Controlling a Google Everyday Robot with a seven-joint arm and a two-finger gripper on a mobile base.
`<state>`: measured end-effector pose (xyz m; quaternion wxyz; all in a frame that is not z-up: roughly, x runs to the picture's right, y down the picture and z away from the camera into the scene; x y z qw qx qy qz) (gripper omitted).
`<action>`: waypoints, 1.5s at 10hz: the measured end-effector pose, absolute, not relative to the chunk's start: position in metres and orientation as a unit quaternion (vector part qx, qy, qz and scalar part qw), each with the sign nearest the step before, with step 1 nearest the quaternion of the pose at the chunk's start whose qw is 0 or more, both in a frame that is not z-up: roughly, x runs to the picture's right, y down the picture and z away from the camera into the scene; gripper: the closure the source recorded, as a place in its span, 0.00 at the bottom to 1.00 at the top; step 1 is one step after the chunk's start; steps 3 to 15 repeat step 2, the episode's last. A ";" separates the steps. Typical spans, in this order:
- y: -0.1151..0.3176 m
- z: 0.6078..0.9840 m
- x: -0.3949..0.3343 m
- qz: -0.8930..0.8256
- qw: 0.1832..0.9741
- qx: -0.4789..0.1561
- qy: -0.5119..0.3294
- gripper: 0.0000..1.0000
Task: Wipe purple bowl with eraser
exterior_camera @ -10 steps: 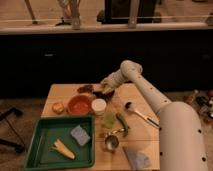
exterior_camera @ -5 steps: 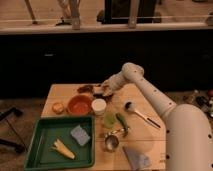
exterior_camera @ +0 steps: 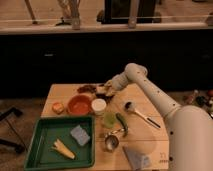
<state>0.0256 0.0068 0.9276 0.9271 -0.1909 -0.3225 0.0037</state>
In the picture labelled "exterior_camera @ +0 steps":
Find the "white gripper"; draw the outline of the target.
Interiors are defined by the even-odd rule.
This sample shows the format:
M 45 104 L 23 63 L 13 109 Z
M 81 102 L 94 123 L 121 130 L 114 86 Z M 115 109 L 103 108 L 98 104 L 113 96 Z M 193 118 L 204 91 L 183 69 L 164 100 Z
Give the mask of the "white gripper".
M 128 85 L 128 79 L 124 73 L 118 74 L 111 79 L 111 87 L 115 91 L 121 91 L 124 88 L 126 88 L 127 85 Z M 96 87 L 97 92 L 107 92 L 109 89 L 110 89 L 110 86 L 105 86 L 102 84 Z M 113 92 L 105 93 L 104 99 L 107 99 L 107 100 L 112 99 L 114 96 L 115 96 L 115 93 Z

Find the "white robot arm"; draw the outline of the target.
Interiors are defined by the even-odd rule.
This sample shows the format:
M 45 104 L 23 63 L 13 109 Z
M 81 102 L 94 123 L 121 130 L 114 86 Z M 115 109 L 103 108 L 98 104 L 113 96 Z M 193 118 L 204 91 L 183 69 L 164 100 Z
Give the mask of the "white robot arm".
M 136 84 L 164 119 L 169 134 L 169 171 L 213 171 L 213 119 L 202 108 L 181 105 L 147 78 L 147 69 L 128 63 L 103 84 L 113 95 Z

